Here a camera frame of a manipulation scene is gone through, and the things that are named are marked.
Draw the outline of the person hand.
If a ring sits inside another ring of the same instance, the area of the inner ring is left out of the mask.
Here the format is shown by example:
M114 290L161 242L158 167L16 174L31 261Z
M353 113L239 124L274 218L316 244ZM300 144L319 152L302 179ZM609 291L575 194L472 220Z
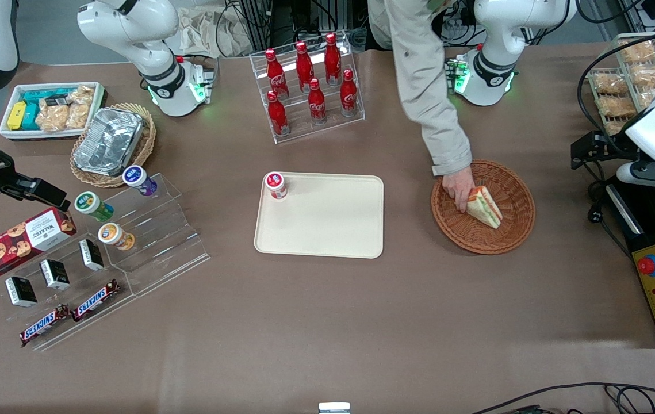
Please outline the person hand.
M451 175L443 176L441 184L448 196L454 200L456 209L461 213L465 213L469 194L476 186L472 175L472 168L466 167Z

